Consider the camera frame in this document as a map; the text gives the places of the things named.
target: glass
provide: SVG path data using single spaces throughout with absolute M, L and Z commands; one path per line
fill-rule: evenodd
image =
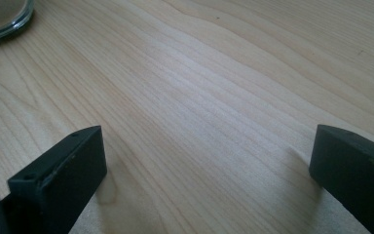
M 33 0 L 0 0 L 0 38 L 25 25 L 32 12 Z

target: wooden table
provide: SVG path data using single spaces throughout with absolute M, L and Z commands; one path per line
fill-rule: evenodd
M 0 42 L 0 197 L 101 125 L 71 233 L 367 233 L 309 177 L 316 126 L 374 140 L 374 1 L 37 0 Z

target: glass base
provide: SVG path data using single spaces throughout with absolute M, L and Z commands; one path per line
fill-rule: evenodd
M 11 6 L 11 4 L 17 1 L 17 4 L 19 4 L 18 6 Z M 8 3 L 6 3 L 4 0 L 0 0 L 0 38 L 24 26 L 32 16 L 33 0 L 21 0 L 23 2 L 17 1 L 9 0 L 7 1 Z M 10 15 L 13 15 L 12 19 L 6 19 L 6 17 Z

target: black plastic object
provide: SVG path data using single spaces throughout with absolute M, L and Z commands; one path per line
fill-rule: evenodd
M 67 136 L 8 180 L 0 233 L 68 233 L 106 172 L 100 126 Z
M 374 233 L 374 142 L 318 125 L 309 172 Z

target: table surface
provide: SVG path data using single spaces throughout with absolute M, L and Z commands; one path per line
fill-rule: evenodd
M 0 197 L 101 125 L 71 233 L 367 233 L 310 177 L 317 124 L 374 140 L 374 1 L 37 0 L 0 41 Z

